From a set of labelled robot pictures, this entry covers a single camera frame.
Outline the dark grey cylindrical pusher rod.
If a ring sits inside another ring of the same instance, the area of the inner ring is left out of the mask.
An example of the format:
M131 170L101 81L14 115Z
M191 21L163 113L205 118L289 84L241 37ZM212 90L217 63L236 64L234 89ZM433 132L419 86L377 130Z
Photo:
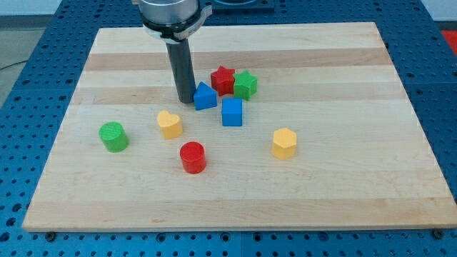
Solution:
M184 39L177 44L167 44L166 48L179 101L184 104L191 104L194 102L196 83L189 40Z

